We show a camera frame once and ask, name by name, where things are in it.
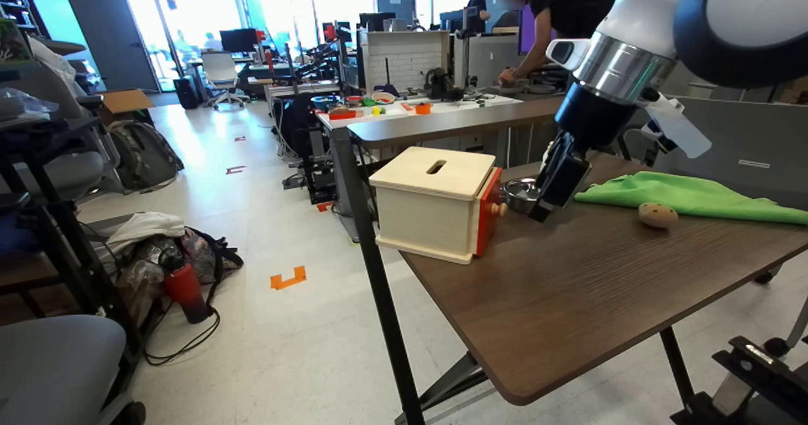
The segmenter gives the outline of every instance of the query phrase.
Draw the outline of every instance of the orange tape marker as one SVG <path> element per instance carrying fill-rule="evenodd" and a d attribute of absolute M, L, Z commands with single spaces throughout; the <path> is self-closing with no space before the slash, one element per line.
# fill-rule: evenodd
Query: orange tape marker
<path fill-rule="evenodd" d="M 280 279 L 280 275 L 272 275 L 269 277 L 269 285 L 272 289 L 285 289 L 290 286 L 294 286 L 295 284 L 302 283 L 306 281 L 306 267 L 305 266 L 297 266 L 295 267 L 295 278 L 290 278 L 286 281 L 282 281 Z"/>

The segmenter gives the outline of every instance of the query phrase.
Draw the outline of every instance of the blue bowl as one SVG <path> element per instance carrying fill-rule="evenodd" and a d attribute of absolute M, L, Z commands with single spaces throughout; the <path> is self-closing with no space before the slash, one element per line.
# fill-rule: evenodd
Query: blue bowl
<path fill-rule="evenodd" d="M 314 103 L 314 107 L 323 112 L 328 112 L 328 106 L 331 105 L 331 103 L 340 103 L 341 101 L 341 98 L 337 97 L 336 95 L 313 97 L 311 99 L 311 102 Z"/>

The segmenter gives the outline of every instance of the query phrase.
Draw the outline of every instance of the green cloth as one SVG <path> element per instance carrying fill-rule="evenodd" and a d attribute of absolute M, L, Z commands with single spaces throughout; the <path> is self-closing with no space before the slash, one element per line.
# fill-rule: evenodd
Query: green cloth
<path fill-rule="evenodd" d="M 714 181 L 661 172 L 614 178 L 578 193 L 575 200 L 624 207 L 659 203 L 682 215 L 808 224 L 808 212 L 780 207 L 766 198 L 753 200 Z"/>

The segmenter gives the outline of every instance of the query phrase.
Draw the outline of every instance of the wooden lid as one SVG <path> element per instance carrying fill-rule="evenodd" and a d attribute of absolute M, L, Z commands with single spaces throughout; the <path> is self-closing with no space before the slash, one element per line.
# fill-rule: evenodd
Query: wooden lid
<path fill-rule="evenodd" d="M 373 174 L 370 184 L 472 201 L 493 165 L 493 155 L 412 147 Z"/>

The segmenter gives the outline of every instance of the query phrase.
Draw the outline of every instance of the wooden box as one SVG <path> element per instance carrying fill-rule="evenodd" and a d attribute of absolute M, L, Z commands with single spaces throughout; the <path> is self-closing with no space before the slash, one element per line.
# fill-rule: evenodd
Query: wooden box
<path fill-rule="evenodd" d="M 370 177 L 376 187 L 376 243 L 468 264 L 482 255 L 500 203 L 500 168 L 478 153 L 412 147 Z"/>

